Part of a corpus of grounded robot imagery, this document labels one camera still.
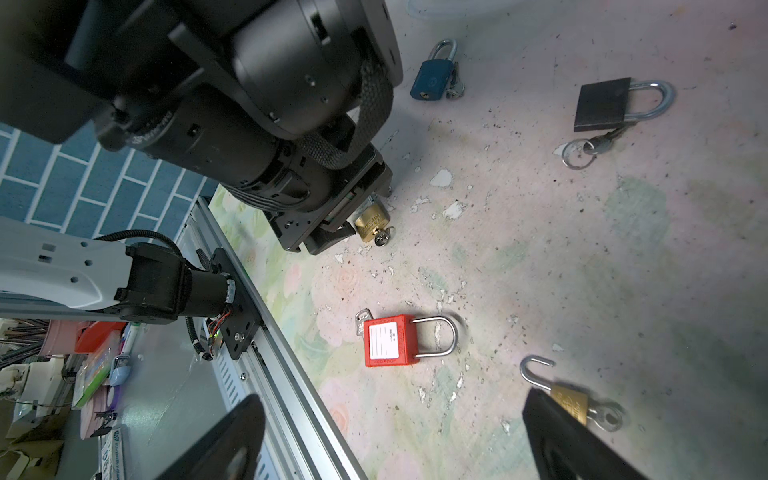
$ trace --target floor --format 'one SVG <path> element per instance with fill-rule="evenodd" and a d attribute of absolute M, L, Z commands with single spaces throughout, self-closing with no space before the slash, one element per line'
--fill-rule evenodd
<path fill-rule="evenodd" d="M 287 254 L 259 212 L 222 190 L 211 204 L 369 477 L 534 478 L 528 354 L 621 407 L 619 432 L 592 430 L 649 478 L 763 476 L 768 4 L 387 5 L 405 65 L 373 142 L 394 170 L 390 244 Z M 446 37 L 465 96 L 412 100 Z M 584 136 L 580 86 L 627 76 L 669 81 L 677 100 L 568 170 L 552 152 Z M 363 307 L 452 315 L 459 349 L 367 369 Z"/>

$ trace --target sticker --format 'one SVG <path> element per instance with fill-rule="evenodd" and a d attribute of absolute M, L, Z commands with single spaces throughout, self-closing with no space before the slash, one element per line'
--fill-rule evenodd
<path fill-rule="evenodd" d="M 380 323 L 368 328 L 371 360 L 396 359 L 400 357 L 397 344 L 397 322 Z"/>

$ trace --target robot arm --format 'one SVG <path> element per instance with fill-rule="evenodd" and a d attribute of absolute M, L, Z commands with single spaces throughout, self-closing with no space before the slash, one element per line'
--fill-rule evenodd
<path fill-rule="evenodd" d="M 145 323 L 216 316 L 231 296 L 232 280 L 152 243 L 77 238 L 4 217 L 0 230 L 0 290 Z"/>
<path fill-rule="evenodd" d="M 29 0 L 0 13 L 0 121 L 61 143 L 93 119 L 218 180 L 288 251 L 354 234 L 392 171 L 369 142 L 402 66 L 373 0 Z M 360 106 L 355 125 L 346 112 Z"/>

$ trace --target padlock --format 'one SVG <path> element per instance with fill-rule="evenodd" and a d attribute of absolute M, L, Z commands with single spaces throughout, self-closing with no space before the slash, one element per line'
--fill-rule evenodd
<path fill-rule="evenodd" d="M 365 243 L 375 240 L 378 247 L 383 247 L 389 240 L 389 234 L 386 232 L 387 225 L 389 225 L 389 214 L 378 201 L 373 202 L 355 220 L 355 228 L 360 239 Z"/>
<path fill-rule="evenodd" d="M 659 104 L 649 111 L 627 112 L 629 92 L 648 88 L 661 92 Z M 574 131 L 613 130 L 626 123 L 656 118 L 667 111 L 674 97 L 672 85 L 661 80 L 633 82 L 627 77 L 582 85 L 576 104 Z"/>
<path fill-rule="evenodd" d="M 442 352 L 420 353 L 416 324 L 437 321 L 446 322 L 451 327 L 451 346 Z M 458 341 L 456 325 L 444 316 L 415 319 L 413 315 L 398 315 L 370 319 L 363 322 L 362 332 L 366 366 L 412 365 L 423 358 L 448 355 L 456 348 Z"/>
<path fill-rule="evenodd" d="M 589 397 L 586 393 L 578 392 L 556 383 L 553 384 L 549 380 L 531 373 L 528 370 L 528 362 L 554 366 L 554 361 L 538 355 L 526 356 L 520 362 L 520 374 L 527 382 L 536 385 L 540 389 L 549 391 L 552 399 L 582 425 L 587 425 L 587 419 L 590 419 L 606 432 L 616 432 L 621 428 L 623 421 L 618 410 L 607 405 L 590 405 Z"/>
<path fill-rule="evenodd" d="M 451 45 L 451 53 L 447 58 L 435 58 L 437 53 L 446 45 Z M 411 97 L 416 100 L 440 100 L 445 92 L 445 86 L 454 71 L 453 58 L 456 56 L 458 43 L 453 38 L 440 41 L 432 49 L 429 59 L 422 63 L 416 80 L 411 87 Z"/>

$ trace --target black cable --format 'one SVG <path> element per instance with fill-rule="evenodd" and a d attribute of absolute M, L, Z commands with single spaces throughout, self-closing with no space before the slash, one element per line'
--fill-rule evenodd
<path fill-rule="evenodd" d="M 165 243 L 165 245 L 173 250 L 175 254 L 184 258 L 184 255 L 181 254 L 181 250 L 179 250 L 179 247 L 176 246 L 173 240 L 166 237 L 162 233 L 154 232 L 152 230 L 122 230 L 119 232 L 110 233 L 108 235 L 102 235 L 101 237 L 96 237 L 94 240 L 102 240 L 104 242 L 117 242 L 118 240 L 125 240 L 127 238 L 154 238 L 155 240 L 159 240 L 160 242 Z"/>
<path fill-rule="evenodd" d="M 200 340 L 197 338 L 197 333 L 194 331 L 194 320 L 192 320 L 191 316 L 187 317 L 187 333 L 190 335 L 192 348 L 194 348 L 194 351 L 197 352 L 197 355 L 203 360 L 213 360 L 214 358 L 210 355 L 210 353 L 205 351 L 203 345 L 200 343 Z"/>

